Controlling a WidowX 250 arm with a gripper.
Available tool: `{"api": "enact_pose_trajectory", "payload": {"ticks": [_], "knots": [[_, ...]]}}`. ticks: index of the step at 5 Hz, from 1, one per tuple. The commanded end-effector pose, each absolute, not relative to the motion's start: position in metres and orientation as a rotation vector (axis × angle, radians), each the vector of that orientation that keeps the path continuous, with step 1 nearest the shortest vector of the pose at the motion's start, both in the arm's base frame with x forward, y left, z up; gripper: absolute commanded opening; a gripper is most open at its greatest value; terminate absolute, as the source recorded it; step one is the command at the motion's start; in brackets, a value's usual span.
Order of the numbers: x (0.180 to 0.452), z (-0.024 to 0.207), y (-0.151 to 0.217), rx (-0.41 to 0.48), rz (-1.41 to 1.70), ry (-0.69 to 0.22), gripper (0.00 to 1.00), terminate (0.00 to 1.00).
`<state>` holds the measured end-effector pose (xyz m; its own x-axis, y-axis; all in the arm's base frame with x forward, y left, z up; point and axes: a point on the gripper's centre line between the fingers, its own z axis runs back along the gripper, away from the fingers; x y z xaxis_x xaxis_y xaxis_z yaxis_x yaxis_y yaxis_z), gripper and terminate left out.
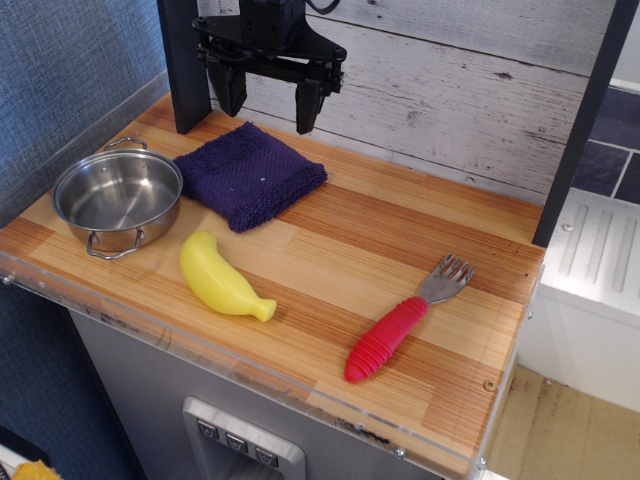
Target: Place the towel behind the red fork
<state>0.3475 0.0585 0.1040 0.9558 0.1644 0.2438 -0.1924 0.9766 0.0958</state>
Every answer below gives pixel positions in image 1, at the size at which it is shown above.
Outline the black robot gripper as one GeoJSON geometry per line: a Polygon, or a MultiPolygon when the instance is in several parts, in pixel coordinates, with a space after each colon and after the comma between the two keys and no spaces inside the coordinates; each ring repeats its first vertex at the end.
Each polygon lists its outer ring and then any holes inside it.
{"type": "Polygon", "coordinates": [[[306,1],[240,1],[236,15],[199,16],[198,59],[207,67],[220,109],[230,117],[246,98],[248,73],[298,84],[296,130],[310,133],[324,95],[341,91],[347,52],[314,31],[306,1]]]}

